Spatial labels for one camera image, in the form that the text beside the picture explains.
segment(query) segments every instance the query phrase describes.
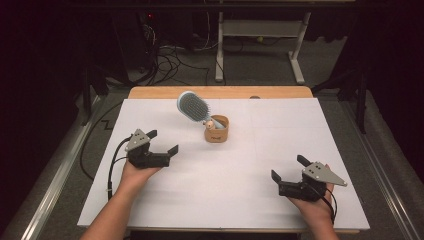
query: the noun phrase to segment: black gripper mount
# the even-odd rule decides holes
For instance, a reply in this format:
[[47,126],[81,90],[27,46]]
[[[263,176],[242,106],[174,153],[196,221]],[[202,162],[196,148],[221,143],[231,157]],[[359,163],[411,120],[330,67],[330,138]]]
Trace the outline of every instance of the black gripper mount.
[[[311,165],[311,162],[302,155],[297,155],[297,161],[305,167]],[[298,183],[282,181],[274,170],[271,170],[271,177],[278,184],[280,196],[315,202],[325,196],[327,190],[325,182],[316,181],[304,173],[302,173],[302,181]]]
[[128,160],[136,168],[156,168],[169,167],[171,157],[178,153],[178,145],[169,149],[167,153],[153,153],[149,151],[150,140],[157,136],[157,130],[152,130],[148,133],[143,133],[137,129],[131,137],[126,151]]

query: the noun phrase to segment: metal stand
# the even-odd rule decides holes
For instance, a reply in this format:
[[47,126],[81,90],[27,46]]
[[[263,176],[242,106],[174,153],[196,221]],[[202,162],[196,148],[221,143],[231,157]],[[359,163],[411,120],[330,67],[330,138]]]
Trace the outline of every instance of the metal stand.
[[262,37],[296,37],[294,51],[288,52],[288,57],[299,85],[305,84],[302,71],[297,61],[300,47],[309,24],[310,12],[305,13],[303,21],[250,21],[226,20],[223,13],[219,13],[218,23],[218,51],[216,55],[215,81],[224,80],[224,52],[222,50],[224,36],[262,36]]

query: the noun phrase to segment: hand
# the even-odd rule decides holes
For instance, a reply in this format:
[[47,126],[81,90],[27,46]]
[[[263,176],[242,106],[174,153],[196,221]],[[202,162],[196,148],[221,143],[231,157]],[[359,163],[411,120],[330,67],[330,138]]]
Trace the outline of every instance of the hand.
[[[327,189],[333,192],[334,184],[327,183]],[[329,191],[325,192],[325,198],[331,203]],[[338,239],[331,221],[331,209],[323,200],[307,202],[295,198],[288,199],[299,209],[316,239]]]
[[161,168],[138,169],[127,160],[122,170],[121,182],[119,183],[116,194],[122,193],[134,199],[147,180],[159,170]]

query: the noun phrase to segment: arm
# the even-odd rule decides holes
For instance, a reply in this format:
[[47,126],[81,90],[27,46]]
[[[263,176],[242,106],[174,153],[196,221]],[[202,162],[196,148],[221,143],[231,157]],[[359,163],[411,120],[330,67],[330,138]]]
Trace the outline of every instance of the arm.
[[123,239],[132,203],[147,180],[159,170],[160,168],[140,170],[127,161],[115,195],[103,207],[81,239]]
[[[327,189],[332,192],[334,185],[327,183]],[[325,198],[331,203],[331,194],[328,191],[325,193]],[[289,198],[289,200],[299,209],[315,240],[339,239],[331,222],[331,210],[322,200],[316,202],[306,202],[294,198]]]

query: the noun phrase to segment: wooden table edge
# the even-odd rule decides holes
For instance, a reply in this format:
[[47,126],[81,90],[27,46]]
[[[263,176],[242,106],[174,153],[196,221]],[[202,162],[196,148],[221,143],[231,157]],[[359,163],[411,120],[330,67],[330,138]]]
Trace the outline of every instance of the wooden table edge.
[[149,86],[134,87],[129,99],[177,99],[184,91],[193,91],[205,99],[313,98],[305,86]]

